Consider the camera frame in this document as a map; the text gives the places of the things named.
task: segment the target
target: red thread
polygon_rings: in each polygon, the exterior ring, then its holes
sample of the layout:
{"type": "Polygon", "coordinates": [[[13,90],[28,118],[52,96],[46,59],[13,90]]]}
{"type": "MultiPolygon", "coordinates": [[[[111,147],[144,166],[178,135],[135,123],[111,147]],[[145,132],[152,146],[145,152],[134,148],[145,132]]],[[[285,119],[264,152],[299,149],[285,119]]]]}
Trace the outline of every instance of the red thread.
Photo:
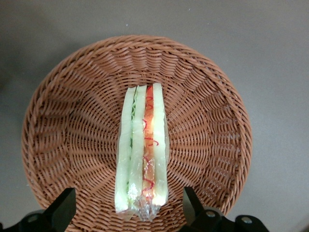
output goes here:
{"type": "Polygon", "coordinates": [[[152,110],[154,108],[153,105],[146,104],[146,110],[152,110]]]}
{"type": "Polygon", "coordinates": [[[146,130],[146,127],[147,127],[147,121],[145,119],[143,119],[143,122],[145,123],[145,128],[143,129],[143,131],[144,131],[144,130],[146,130]]]}

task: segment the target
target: wicker basket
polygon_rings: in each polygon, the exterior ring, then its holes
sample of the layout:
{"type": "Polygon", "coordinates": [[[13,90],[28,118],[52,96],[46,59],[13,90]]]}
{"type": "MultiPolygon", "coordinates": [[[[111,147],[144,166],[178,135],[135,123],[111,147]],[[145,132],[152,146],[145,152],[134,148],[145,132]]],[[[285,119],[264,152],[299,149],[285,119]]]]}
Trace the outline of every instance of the wicker basket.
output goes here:
{"type": "Polygon", "coordinates": [[[75,187],[68,231],[177,231],[185,224],[184,186],[226,214],[251,159],[243,102],[213,61],[167,38],[120,36],[73,53],[35,91],[26,112],[22,153],[42,207],[75,187]],[[126,89],[162,83],[169,127],[169,201],[153,222],[122,221],[114,210],[116,145],[126,89]]]}

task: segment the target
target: plastic packaging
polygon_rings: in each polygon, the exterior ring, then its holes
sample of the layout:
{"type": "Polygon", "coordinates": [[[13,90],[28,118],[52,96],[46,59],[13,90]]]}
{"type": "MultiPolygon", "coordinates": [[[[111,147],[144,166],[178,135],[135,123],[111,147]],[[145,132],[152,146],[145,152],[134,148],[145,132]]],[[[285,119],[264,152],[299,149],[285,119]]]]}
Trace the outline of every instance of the plastic packaging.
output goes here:
{"type": "Polygon", "coordinates": [[[127,90],[117,148],[115,209],[152,221],[168,200],[169,137],[161,84],[127,90]]]}

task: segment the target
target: gray surface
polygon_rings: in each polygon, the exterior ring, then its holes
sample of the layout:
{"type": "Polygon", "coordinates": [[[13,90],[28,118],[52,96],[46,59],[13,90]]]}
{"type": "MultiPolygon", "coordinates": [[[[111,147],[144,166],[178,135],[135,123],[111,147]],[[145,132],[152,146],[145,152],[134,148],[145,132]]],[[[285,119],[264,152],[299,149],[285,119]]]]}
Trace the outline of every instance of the gray surface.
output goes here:
{"type": "Polygon", "coordinates": [[[271,232],[309,223],[309,1],[0,1],[0,221],[39,208],[20,134],[31,95],[78,48],[111,36],[170,37],[213,59],[241,94],[253,158],[228,218],[271,232]]]}

